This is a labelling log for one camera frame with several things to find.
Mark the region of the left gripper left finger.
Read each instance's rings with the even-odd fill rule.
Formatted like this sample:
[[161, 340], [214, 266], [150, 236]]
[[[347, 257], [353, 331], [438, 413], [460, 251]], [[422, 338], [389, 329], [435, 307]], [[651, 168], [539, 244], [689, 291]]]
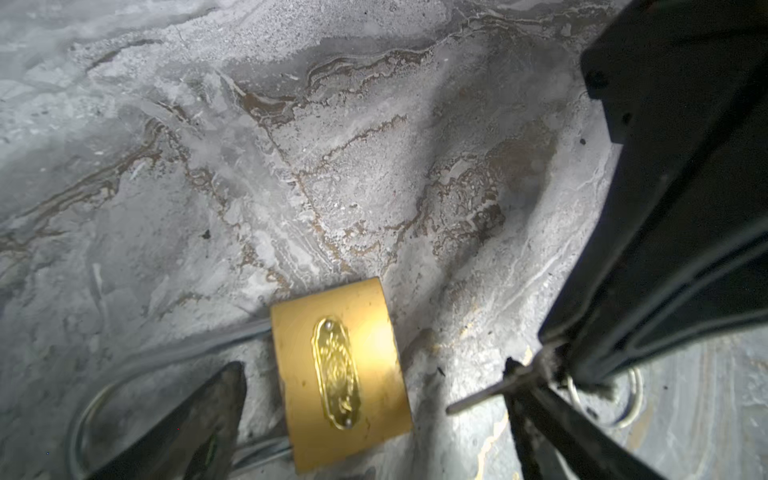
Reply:
[[247, 394], [245, 365], [232, 361], [92, 479], [225, 479]]

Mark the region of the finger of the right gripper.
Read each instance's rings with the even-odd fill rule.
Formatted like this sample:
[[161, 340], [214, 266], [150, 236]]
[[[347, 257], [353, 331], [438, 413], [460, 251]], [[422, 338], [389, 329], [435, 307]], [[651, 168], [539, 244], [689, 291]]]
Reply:
[[767, 76], [621, 144], [598, 223], [541, 337], [580, 384], [767, 319]]

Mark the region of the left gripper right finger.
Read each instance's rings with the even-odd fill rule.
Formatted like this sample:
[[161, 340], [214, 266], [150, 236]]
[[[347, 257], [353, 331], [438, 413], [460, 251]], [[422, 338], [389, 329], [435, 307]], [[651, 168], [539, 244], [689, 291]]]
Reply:
[[503, 396], [524, 479], [659, 479], [548, 387]]

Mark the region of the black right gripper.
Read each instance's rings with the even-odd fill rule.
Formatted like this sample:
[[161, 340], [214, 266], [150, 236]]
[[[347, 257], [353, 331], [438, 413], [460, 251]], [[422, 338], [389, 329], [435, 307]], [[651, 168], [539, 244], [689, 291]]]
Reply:
[[632, 1], [582, 53], [612, 142], [701, 119], [767, 55], [764, 1]]

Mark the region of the silver key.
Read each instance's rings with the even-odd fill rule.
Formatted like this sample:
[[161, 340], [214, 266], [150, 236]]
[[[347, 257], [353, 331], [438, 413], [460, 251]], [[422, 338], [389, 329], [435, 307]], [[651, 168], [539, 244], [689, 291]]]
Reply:
[[[563, 374], [570, 405], [578, 413], [589, 416], [588, 409], [581, 400], [579, 389], [573, 378], [565, 372], [563, 363], [564, 361], [557, 352], [556, 347], [542, 347], [534, 355], [531, 362], [523, 366], [521, 373], [512, 373], [509, 377], [505, 377], [495, 384], [455, 401], [445, 408], [445, 413], [447, 415], [456, 415], [474, 408], [491, 397], [503, 394], [518, 394], [531, 390], [533, 387], [548, 387], [555, 381], [557, 374]], [[603, 421], [594, 417], [593, 422], [599, 427], [624, 429], [637, 419], [644, 397], [643, 377], [640, 370], [636, 367], [628, 371], [627, 377], [629, 392], [624, 412], [611, 421]]]

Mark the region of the long shackle brass padlock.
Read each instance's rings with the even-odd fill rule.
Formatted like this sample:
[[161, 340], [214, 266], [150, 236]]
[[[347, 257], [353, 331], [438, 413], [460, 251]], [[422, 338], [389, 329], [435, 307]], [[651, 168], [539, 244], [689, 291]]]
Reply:
[[80, 402], [66, 440], [73, 479], [92, 479], [90, 426], [129, 382], [263, 337], [273, 340], [287, 431], [237, 439], [233, 479], [291, 458], [298, 473], [342, 461], [409, 432], [413, 425], [385, 293], [370, 278], [274, 305], [265, 319], [135, 354], [107, 372]]

